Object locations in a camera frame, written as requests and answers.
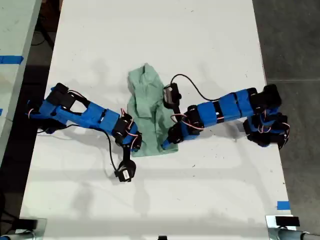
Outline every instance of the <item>painter's tape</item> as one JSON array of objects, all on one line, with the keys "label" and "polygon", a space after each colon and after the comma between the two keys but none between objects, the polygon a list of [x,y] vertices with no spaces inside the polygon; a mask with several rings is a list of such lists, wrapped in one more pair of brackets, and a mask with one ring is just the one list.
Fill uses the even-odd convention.
[{"label": "painter's tape", "polygon": [[0,64],[21,64],[24,60],[23,56],[1,56]]},{"label": "painter's tape", "polygon": [[277,210],[290,210],[290,202],[289,201],[278,201],[276,209]]}]

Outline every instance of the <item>white tabletop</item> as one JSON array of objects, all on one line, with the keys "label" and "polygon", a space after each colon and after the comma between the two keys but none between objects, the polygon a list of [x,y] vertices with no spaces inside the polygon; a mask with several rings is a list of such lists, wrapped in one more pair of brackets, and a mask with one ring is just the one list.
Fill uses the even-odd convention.
[{"label": "white tabletop", "polygon": [[23,56],[21,64],[0,64],[0,165],[15,115],[41,0],[0,1],[0,56]]},{"label": "white tabletop", "polygon": [[[64,0],[46,94],[61,82],[120,112],[131,96],[128,72],[147,62],[165,85],[183,73],[208,98],[261,91],[252,2]],[[177,81],[182,111],[204,101]],[[288,200],[279,151],[248,141],[241,121],[210,127],[177,153],[133,158],[131,183],[114,178],[103,134],[41,134],[20,216],[48,219],[46,240],[268,239],[265,215],[290,214],[276,208]],[[122,157],[115,144],[112,152]]]}]

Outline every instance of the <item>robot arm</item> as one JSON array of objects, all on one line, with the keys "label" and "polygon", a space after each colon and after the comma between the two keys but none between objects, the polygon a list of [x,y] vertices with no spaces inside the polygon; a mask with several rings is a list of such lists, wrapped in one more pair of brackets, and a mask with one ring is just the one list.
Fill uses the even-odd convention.
[{"label": "robot arm", "polygon": [[[71,107],[79,101],[86,110],[73,112]],[[136,164],[130,160],[130,152],[138,151],[142,143],[142,134],[133,118],[121,110],[121,116],[105,109],[89,100],[80,93],[69,90],[68,87],[58,83],[51,89],[48,97],[41,101],[29,101],[27,104],[28,117],[36,123],[39,129],[47,134],[62,130],[70,126],[94,129],[103,132],[110,140],[109,135],[115,138],[118,146],[123,148],[123,161],[116,168],[111,155],[111,162],[115,175],[120,182],[130,182],[135,175]]]},{"label": "robot arm", "polygon": [[287,123],[287,116],[278,112],[282,100],[274,84],[265,86],[261,93],[255,88],[248,88],[198,105],[191,105],[184,114],[179,110],[181,95],[178,85],[171,81],[163,91],[164,105],[173,109],[175,113],[173,116],[176,116],[177,120],[169,129],[168,137],[162,144],[164,149],[170,144],[195,139],[206,127],[242,117],[247,117],[243,126],[250,141],[262,147],[278,143],[279,148],[288,141],[290,126]]}]

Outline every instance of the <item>concrete floor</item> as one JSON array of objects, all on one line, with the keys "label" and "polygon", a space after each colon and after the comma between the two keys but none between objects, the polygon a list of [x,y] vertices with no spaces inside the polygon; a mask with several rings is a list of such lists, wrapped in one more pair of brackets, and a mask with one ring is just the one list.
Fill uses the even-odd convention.
[{"label": "concrete floor", "polygon": [[[277,85],[283,101],[281,112],[289,116],[291,125],[289,142],[280,151],[291,211],[299,216],[301,230],[319,233],[320,130],[316,123],[320,119],[320,1],[253,0],[253,4],[267,83]],[[35,34],[34,43],[41,37]],[[44,73],[37,76],[38,81],[47,82],[51,56],[46,42],[31,47],[29,72],[39,69]],[[34,83],[24,89],[32,92]],[[7,158],[12,162],[15,157],[7,154]],[[12,213],[19,214],[28,170],[25,167],[24,178],[8,196],[19,199],[14,204],[18,209],[8,206]]]}]

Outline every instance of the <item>crumpled fabric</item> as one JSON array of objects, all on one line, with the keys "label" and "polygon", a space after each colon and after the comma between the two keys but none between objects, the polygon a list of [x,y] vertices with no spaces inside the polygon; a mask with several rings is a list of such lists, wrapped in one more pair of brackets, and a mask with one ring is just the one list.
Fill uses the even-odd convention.
[{"label": "crumpled fabric", "polygon": [[161,144],[168,136],[168,130],[175,123],[170,116],[172,109],[163,104],[164,85],[155,69],[146,63],[129,72],[129,84],[133,94],[127,106],[127,112],[133,117],[142,133],[141,148],[133,152],[133,157],[155,156],[178,151],[177,144],[171,144],[166,150]]}]

